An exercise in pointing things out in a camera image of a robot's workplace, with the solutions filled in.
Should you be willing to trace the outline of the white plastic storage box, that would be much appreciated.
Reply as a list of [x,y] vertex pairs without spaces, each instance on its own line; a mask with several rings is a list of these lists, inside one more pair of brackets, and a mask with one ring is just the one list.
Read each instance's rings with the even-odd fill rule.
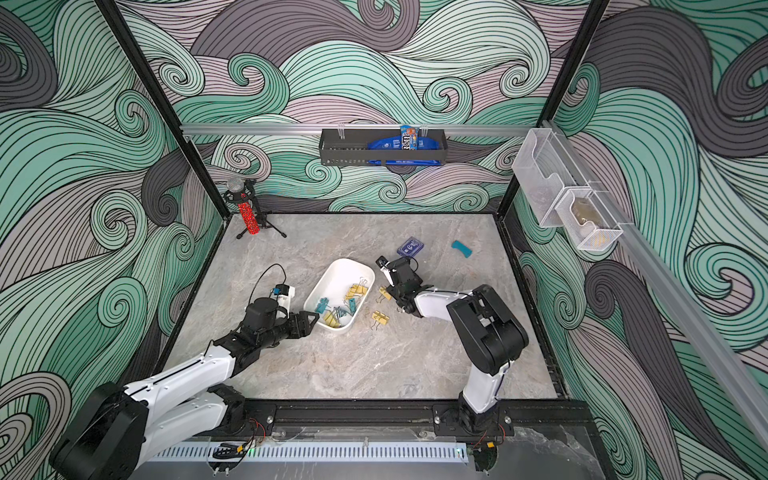
[[[346,301],[344,299],[346,291],[361,278],[368,281],[367,294],[364,297],[356,297]],[[357,315],[362,312],[362,305],[371,292],[374,281],[375,273],[371,267],[348,258],[334,260],[305,300],[304,309],[316,312],[315,308],[318,301],[327,297],[329,299],[327,312],[333,312],[341,326],[339,328],[326,326],[323,317],[327,312],[320,314],[318,326],[334,333],[346,333],[351,329]]]

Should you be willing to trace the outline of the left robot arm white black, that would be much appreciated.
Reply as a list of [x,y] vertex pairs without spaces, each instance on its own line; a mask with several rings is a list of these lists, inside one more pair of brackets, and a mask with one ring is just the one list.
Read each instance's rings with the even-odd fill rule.
[[53,447],[49,464],[64,479],[127,479],[161,451],[201,432],[239,432],[245,399],[227,380],[265,349],[311,334],[320,316],[289,310],[286,296],[262,297],[238,327],[197,356],[125,385],[96,387]]

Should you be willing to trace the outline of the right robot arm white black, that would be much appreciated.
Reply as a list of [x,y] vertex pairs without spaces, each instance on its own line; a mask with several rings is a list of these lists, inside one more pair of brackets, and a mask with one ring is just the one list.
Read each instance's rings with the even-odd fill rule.
[[468,292],[423,282],[409,257],[376,260],[389,285],[386,291],[404,312],[450,322],[472,367],[459,396],[458,418],[468,431],[485,428],[496,411],[498,393],[529,337],[496,290],[482,284]]

